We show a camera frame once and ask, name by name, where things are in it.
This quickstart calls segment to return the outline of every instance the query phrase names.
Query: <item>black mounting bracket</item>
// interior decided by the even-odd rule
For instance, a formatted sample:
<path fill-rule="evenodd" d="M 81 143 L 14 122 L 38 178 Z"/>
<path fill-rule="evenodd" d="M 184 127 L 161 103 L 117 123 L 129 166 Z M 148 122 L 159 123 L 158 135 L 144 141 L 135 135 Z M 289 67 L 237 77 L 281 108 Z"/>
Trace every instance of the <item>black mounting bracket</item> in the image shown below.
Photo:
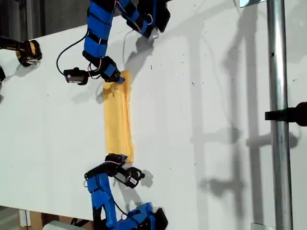
<path fill-rule="evenodd" d="M 265 113 L 266 121 L 296 122 L 299 126 L 307 126 L 307 102 L 301 102 L 296 107 Z"/>

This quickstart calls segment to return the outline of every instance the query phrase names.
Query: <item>black clamp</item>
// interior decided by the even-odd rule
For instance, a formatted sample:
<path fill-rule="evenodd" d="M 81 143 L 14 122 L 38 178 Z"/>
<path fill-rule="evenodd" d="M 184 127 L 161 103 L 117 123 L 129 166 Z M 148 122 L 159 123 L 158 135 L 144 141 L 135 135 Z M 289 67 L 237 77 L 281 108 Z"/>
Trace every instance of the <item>black clamp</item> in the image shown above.
<path fill-rule="evenodd" d="M 286 108 L 265 113 L 266 121 L 296 122 L 299 126 L 307 126 L 307 102 L 301 102 L 295 108 Z"/>
<path fill-rule="evenodd" d="M 135 167 L 124 169 L 122 167 L 124 164 L 125 159 L 122 155 L 110 153 L 106 156 L 104 163 L 88 171 L 84 175 L 84 178 L 88 180 L 89 178 L 101 173 L 106 173 L 109 177 L 115 177 L 119 173 L 125 177 L 125 180 L 122 181 L 116 178 L 118 181 L 130 188 L 135 188 L 140 180 L 145 178 L 145 174 Z"/>
<path fill-rule="evenodd" d="M 86 85 L 89 77 L 99 75 L 99 73 L 91 70 L 85 71 L 79 68 L 64 70 L 64 76 L 67 83 L 77 83 L 78 85 Z"/>

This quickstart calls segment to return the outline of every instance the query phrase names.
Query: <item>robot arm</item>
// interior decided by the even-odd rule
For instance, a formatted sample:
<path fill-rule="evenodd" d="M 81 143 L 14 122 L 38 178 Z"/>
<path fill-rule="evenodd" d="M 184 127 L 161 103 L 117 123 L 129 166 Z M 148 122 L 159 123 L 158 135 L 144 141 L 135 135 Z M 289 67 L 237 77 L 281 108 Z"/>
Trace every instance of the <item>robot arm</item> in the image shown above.
<path fill-rule="evenodd" d="M 35 64 L 42 59 L 39 43 L 35 40 L 17 42 L 15 40 L 0 37 L 0 49 L 16 51 L 20 64 L 25 67 Z"/>
<path fill-rule="evenodd" d="M 161 32 L 164 31 L 170 18 L 166 8 L 167 1 L 140 0 L 136 9 L 131 0 L 91 0 L 83 51 L 83 56 L 90 62 L 88 71 L 79 68 L 65 70 L 63 75 L 66 81 L 86 85 L 89 77 L 101 75 L 106 82 L 122 83 L 124 79 L 120 77 L 116 63 L 106 56 L 114 9 L 119 8 L 121 15 L 127 20 L 127 25 L 149 37 L 155 27 Z"/>
<path fill-rule="evenodd" d="M 123 169 L 125 158 L 124 155 L 109 154 L 103 164 L 84 175 L 92 197 L 94 230 L 165 230 L 168 221 L 163 210 L 160 208 L 156 213 L 153 213 L 150 203 L 130 211 L 126 219 L 117 222 L 115 211 L 117 204 L 112 196 L 108 177 L 114 177 L 120 173 L 125 177 L 125 180 L 120 182 L 130 188 L 135 188 L 139 181 L 145 177 L 145 174 L 137 168 Z M 104 220 L 101 220 L 100 216 L 102 208 L 106 213 Z"/>
<path fill-rule="evenodd" d="M 127 25 L 149 38 L 156 27 L 164 32 L 170 18 L 166 3 L 169 0 L 140 0 L 137 9 L 131 0 L 118 0 L 118 9 Z"/>

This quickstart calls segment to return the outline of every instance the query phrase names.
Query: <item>folded cloth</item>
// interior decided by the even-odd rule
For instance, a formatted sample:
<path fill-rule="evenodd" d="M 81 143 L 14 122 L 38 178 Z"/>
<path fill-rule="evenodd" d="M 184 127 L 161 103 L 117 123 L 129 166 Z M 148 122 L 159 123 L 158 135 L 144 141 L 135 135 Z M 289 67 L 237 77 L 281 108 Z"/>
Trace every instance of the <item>folded cloth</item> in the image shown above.
<path fill-rule="evenodd" d="M 126 162 L 133 162 L 133 144 L 130 131 L 131 73 L 123 71 L 122 84 L 105 82 L 103 100 L 105 107 L 106 153 L 123 154 Z"/>

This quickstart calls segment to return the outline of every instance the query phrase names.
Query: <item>floor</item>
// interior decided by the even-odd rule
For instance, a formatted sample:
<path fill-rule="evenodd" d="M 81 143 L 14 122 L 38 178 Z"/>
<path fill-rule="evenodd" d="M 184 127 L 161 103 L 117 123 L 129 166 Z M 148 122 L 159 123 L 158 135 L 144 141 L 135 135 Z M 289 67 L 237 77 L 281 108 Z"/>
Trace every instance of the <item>floor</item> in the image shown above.
<path fill-rule="evenodd" d="M 19 230 L 17 209 L 0 207 L 0 229 Z"/>

